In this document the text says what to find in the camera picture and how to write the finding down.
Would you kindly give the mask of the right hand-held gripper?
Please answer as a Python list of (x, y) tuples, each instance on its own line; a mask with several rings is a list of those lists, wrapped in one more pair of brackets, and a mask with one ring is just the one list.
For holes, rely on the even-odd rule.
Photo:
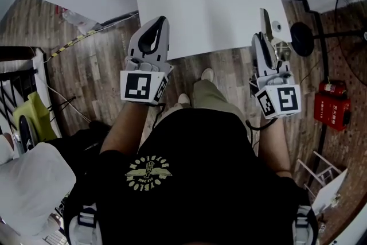
[(264, 33), (252, 37), (252, 62), (257, 79), (257, 104), (266, 119), (281, 118), (301, 112), (300, 85), (295, 84), (290, 62), (279, 60)]

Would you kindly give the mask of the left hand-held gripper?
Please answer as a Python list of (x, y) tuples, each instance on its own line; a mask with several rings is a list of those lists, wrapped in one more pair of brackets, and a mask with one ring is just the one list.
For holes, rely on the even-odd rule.
[(156, 106), (169, 82), (173, 66), (141, 59), (166, 61), (170, 25), (164, 16), (145, 23), (130, 39), (126, 68), (120, 72), (121, 100)]

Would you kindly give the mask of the person's right forearm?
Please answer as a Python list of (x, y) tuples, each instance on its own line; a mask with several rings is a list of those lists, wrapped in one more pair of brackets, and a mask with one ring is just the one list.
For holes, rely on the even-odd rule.
[(279, 177), (292, 178), (290, 156), (282, 118), (260, 130), (258, 157)]

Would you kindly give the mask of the person's left forearm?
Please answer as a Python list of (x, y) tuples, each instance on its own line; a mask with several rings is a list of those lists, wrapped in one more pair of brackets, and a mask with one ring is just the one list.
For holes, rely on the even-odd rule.
[(124, 155), (136, 154), (142, 139), (148, 111), (149, 106), (145, 104), (125, 103), (106, 136), (100, 152), (112, 150)]

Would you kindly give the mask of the black standing fan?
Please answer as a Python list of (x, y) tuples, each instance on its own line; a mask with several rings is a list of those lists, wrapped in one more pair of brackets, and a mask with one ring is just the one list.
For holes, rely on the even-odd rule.
[(306, 24), (293, 24), (292, 46), (298, 55), (308, 56), (314, 40), (336, 38), (349, 69), (367, 86), (367, 0), (336, 0), (333, 17), (334, 31), (316, 36)]

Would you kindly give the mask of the white table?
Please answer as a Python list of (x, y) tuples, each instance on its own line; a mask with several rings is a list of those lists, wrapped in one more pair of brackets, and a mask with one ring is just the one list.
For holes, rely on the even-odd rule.
[(260, 9), (270, 22), (279, 21), (275, 37), (290, 41), (290, 29), (281, 0), (137, 0), (142, 24), (165, 16), (170, 25), (169, 59), (250, 46), (261, 31)]

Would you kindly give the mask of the red fire extinguisher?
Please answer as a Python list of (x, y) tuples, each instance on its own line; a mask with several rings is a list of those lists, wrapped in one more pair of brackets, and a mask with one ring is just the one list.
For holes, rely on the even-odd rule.
[(335, 96), (338, 99), (347, 98), (347, 88), (346, 83), (340, 80), (323, 81), (319, 84), (319, 92)]

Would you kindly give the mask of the person's khaki trousers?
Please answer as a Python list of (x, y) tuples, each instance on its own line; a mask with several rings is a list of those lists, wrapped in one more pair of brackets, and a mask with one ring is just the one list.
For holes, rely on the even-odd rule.
[(166, 117), (186, 130), (248, 135), (245, 117), (238, 106), (228, 102), (217, 86), (206, 79), (194, 83), (192, 106), (188, 102), (178, 102)]

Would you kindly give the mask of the clear plastic bottle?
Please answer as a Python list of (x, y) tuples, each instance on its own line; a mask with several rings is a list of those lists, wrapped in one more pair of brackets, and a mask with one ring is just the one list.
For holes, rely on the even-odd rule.
[(70, 10), (64, 10), (62, 15), (68, 23), (76, 26), (82, 35), (86, 35), (97, 25), (96, 21)]

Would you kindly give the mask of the red fire extinguisher box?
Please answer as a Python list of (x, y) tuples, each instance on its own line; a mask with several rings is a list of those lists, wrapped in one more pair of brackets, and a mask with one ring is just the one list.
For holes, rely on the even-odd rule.
[(343, 131), (350, 123), (351, 101), (337, 96), (316, 93), (314, 119), (337, 130)]

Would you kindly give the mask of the yellow black striped tape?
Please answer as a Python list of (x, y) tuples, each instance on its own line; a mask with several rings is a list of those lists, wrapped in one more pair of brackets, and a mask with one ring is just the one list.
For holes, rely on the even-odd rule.
[(54, 58), (57, 55), (59, 55), (61, 52), (63, 52), (64, 50), (68, 49), (69, 47), (74, 46), (75, 44), (77, 44), (78, 42), (82, 41), (83, 39), (94, 35), (95, 33), (97, 33), (96, 30), (91, 30), (88, 31), (86, 35), (79, 35), (76, 38), (74, 38), (73, 40), (71, 40), (70, 42), (66, 43), (64, 46), (58, 48), (58, 50), (56, 50), (54, 53), (51, 54), (50, 58)]

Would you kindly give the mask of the green chair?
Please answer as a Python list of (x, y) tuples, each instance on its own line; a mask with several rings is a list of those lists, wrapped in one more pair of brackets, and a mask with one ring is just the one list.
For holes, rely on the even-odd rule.
[(37, 92), (29, 94), (27, 101), (13, 111), (13, 118), (24, 152), (40, 142), (57, 138), (51, 126), (50, 111)]

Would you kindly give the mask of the black metal railing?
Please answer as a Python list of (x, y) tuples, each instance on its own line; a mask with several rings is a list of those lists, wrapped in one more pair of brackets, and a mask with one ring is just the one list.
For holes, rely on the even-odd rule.
[(47, 81), (45, 53), (32, 46), (0, 46), (0, 134), (17, 129), (13, 111)]

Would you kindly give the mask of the white folding stand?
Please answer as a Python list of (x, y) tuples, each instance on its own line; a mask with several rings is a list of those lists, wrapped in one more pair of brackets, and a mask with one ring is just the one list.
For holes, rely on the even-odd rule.
[(303, 184), (303, 187), (311, 196), (311, 207), (316, 215), (320, 215), (329, 207), (338, 204), (339, 190), (342, 186), (348, 169), (341, 170), (328, 161), (325, 157), (313, 151), (316, 159), (321, 160), (327, 167), (321, 172), (313, 172), (301, 159), (297, 159), (299, 163), (311, 176), (311, 180), (315, 180), (320, 188), (317, 193), (312, 192), (310, 184)]

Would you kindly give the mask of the person's black printed t-shirt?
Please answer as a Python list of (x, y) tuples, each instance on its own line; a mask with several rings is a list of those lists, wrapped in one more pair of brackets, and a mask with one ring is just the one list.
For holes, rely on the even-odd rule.
[(255, 155), (236, 115), (186, 108), (164, 118), (136, 154), (99, 154), (64, 220), (96, 205), (103, 245), (293, 245), (309, 203)]

